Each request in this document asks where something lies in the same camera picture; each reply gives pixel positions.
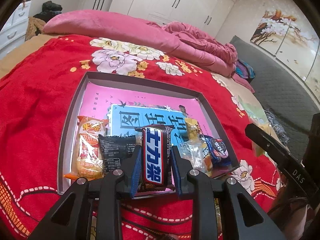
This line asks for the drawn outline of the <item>pink quilt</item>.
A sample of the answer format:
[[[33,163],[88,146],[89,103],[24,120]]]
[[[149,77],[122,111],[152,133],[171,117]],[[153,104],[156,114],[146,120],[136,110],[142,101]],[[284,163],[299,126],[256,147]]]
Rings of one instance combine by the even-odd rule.
[[[49,20],[46,34],[77,34],[130,42],[160,50],[205,70],[210,70],[254,92],[248,81],[236,74],[238,54],[230,43],[221,44],[208,33],[181,22],[160,26],[155,22],[117,12],[76,10]]]

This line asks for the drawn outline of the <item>black snack packet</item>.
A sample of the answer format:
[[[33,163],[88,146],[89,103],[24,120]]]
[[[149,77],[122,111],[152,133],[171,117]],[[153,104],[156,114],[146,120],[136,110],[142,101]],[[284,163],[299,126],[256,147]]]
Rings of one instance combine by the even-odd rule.
[[[132,154],[136,146],[136,136],[102,136],[98,137],[100,152],[103,156],[104,175],[120,169],[121,163]]]

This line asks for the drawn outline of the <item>Snickers chocolate bar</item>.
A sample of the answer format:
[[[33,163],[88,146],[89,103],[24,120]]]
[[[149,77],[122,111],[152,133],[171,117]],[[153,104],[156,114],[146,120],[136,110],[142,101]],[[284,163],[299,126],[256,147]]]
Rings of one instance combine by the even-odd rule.
[[[142,174],[139,192],[174,190],[171,175],[171,132],[174,126],[136,127],[142,134]]]

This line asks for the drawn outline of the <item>white drawer cabinet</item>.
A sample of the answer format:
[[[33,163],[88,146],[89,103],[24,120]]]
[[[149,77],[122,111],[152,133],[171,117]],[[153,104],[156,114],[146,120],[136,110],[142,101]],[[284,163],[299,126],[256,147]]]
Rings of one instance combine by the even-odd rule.
[[[1,59],[25,42],[30,6],[31,0],[23,0],[1,29]]]

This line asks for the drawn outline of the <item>clear plastic candy packet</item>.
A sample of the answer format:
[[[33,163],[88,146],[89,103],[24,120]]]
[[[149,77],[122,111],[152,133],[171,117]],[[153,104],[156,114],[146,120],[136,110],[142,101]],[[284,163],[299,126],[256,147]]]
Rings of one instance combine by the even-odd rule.
[[[178,151],[181,158],[191,162],[193,169],[201,172],[208,172],[210,165],[207,165],[205,158],[208,156],[208,147],[199,140],[189,140],[178,144]]]

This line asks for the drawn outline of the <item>grey padded headboard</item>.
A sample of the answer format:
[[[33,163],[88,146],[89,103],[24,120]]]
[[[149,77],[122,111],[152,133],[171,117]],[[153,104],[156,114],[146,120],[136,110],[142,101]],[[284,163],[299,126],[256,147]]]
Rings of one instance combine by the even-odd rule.
[[[285,146],[302,160],[309,141],[312,117],[319,107],[303,86],[274,59],[237,36],[231,44],[238,59],[255,71],[251,86],[263,108],[272,113],[284,129]]]

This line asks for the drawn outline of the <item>pink and blue book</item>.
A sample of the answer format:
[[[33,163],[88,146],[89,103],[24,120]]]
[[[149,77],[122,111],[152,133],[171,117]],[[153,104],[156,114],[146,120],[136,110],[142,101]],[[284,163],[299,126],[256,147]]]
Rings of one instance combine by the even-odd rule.
[[[84,91],[79,114],[108,119],[106,134],[122,137],[137,135],[136,127],[174,126],[171,143],[175,146],[189,140],[185,118],[196,119],[205,135],[213,134],[197,99],[104,87],[91,82]]]

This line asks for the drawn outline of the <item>dark blue cookie packet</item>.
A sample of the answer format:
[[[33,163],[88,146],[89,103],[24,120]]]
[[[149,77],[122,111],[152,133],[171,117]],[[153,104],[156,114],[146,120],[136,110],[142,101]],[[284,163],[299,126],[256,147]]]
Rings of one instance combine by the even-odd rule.
[[[227,147],[222,139],[213,138],[208,135],[205,135],[204,138],[210,152],[213,166],[226,167],[231,164]]]

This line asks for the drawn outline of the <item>flower wall painting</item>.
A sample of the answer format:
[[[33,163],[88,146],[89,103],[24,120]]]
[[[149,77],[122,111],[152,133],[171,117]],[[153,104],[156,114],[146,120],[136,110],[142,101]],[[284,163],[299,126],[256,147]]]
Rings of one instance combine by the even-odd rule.
[[[264,14],[250,42],[293,71],[319,98],[319,37],[293,2],[263,3]]]

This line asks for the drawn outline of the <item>orange cracker packet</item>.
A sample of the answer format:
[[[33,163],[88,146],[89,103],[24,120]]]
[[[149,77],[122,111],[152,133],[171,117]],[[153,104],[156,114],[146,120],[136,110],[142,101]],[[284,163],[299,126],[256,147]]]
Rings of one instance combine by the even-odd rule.
[[[63,176],[73,181],[80,177],[87,180],[103,178],[104,164],[99,136],[106,135],[108,120],[78,116],[77,125],[71,171]]]

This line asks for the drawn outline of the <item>grey cardboard box tray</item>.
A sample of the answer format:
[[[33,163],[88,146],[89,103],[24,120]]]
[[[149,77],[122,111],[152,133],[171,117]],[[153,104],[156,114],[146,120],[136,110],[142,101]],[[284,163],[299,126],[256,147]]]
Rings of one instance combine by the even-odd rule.
[[[61,135],[57,162],[57,191],[63,194],[71,185],[65,175],[76,168],[73,158],[78,117],[108,120],[107,135],[127,137],[136,128],[149,124],[174,126],[171,142],[178,145],[188,139],[185,117],[198,121],[205,135],[222,139],[230,164],[216,167],[219,178],[240,166],[236,153],[207,98],[200,92],[136,77],[87,72],[80,81]]]

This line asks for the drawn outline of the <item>colourful folded clothes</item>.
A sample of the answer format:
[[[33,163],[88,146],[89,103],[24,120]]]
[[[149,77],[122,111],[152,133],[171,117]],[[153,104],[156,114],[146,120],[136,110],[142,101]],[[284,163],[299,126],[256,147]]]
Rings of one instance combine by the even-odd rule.
[[[235,72],[245,80],[251,81],[255,78],[254,69],[249,64],[242,61],[241,59],[238,59],[236,62]]]

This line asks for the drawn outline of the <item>red floral blanket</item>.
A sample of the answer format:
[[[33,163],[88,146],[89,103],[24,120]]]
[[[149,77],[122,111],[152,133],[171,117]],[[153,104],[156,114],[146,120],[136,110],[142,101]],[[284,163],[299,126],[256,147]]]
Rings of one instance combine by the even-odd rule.
[[[57,159],[71,100],[86,72],[100,68],[96,52],[114,47],[104,38],[40,35],[1,61],[1,239],[27,239],[59,199]],[[265,211],[271,208],[280,178],[245,136],[249,119],[240,101],[253,98],[248,89],[157,51],[142,61],[132,54],[121,72],[202,93],[240,161],[232,176]]]

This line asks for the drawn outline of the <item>yellow snack packet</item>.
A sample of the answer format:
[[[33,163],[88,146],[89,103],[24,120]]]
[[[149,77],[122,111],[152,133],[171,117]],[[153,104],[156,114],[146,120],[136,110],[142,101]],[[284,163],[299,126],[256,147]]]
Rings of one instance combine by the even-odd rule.
[[[210,156],[208,144],[204,138],[204,134],[199,125],[199,122],[193,118],[185,118],[188,138],[195,142],[200,150],[195,155],[196,167],[200,168],[207,176],[211,177],[213,172],[213,164]]]

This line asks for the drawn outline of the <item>dark clothes pile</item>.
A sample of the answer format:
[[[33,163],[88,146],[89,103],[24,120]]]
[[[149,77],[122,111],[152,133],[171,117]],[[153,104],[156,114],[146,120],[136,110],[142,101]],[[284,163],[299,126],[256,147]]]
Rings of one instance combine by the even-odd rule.
[[[51,20],[59,14],[62,14],[62,6],[52,1],[47,1],[42,4],[41,12],[35,14],[33,17],[41,19],[47,23],[49,20]]]

